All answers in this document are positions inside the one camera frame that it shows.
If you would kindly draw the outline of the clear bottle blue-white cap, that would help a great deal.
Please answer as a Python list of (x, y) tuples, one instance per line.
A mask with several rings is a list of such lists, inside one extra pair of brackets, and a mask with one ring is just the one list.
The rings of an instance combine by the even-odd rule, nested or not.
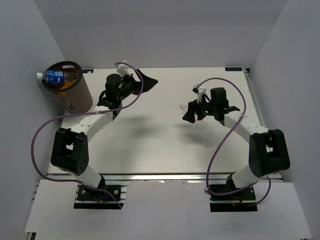
[(192, 129), (197, 132), (197, 134), (202, 137), (205, 141), (211, 141), (213, 137), (213, 130), (208, 125), (208, 123), (205, 120), (195, 121), (194, 123), (191, 123), (189, 121), (184, 120), (189, 126), (192, 127)]

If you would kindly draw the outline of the orange juice bottle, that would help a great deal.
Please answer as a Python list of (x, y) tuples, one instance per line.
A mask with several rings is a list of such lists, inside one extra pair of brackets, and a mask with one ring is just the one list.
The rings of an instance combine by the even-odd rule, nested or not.
[(77, 81), (76, 80), (66, 80), (64, 83), (62, 84), (53, 84), (51, 87), (54, 90), (65, 90), (67, 88), (72, 87)]

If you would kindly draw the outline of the blue label clear bottle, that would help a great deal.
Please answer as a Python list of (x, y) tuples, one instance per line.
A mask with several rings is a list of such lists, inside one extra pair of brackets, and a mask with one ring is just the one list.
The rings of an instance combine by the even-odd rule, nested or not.
[(76, 81), (80, 73), (75, 72), (66, 72), (59, 70), (47, 70), (45, 72), (37, 72), (36, 79), (39, 81), (44, 81), (47, 84), (62, 85), (69, 81)]

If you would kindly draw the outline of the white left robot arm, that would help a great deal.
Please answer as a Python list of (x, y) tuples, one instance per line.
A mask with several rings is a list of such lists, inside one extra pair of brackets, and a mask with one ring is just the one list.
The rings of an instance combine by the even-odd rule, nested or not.
[(113, 73), (106, 77), (105, 89), (98, 98), (94, 114), (86, 116), (70, 128), (59, 128), (54, 137), (50, 158), (52, 166), (65, 171), (86, 185), (88, 193), (99, 200), (105, 196), (105, 179), (89, 165), (89, 142), (120, 114), (122, 102), (131, 95), (139, 96), (151, 90), (158, 80), (144, 75), (136, 81), (129, 73)]

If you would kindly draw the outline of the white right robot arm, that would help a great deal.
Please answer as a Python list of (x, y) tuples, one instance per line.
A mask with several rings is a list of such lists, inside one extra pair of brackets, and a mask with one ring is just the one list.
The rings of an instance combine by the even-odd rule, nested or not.
[(221, 125), (237, 133), (249, 146), (248, 164), (228, 176), (226, 187), (220, 196), (236, 200), (244, 189), (258, 182), (260, 178), (290, 168), (290, 158), (285, 135), (280, 129), (268, 129), (246, 118), (236, 106), (230, 106), (223, 87), (210, 90), (196, 85), (193, 92), (197, 98), (183, 108), (184, 121), (194, 124), (205, 117), (213, 117)]

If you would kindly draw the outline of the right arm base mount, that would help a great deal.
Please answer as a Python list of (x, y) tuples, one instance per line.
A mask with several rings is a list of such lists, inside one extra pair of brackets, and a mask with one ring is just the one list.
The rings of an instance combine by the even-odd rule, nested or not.
[(257, 212), (256, 195), (253, 187), (241, 192), (216, 196), (204, 188), (204, 192), (209, 194), (209, 206), (212, 213), (236, 213), (236, 212)]

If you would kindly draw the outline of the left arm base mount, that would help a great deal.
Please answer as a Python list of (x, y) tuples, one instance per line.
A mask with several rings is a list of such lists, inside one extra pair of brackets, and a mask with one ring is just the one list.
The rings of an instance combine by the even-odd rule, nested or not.
[[(121, 207), (126, 199), (127, 184), (107, 183), (105, 190), (113, 195)], [(108, 193), (92, 190), (79, 184), (76, 189), (73, 208), (81, 210), (120, 210), (119, 205)]]

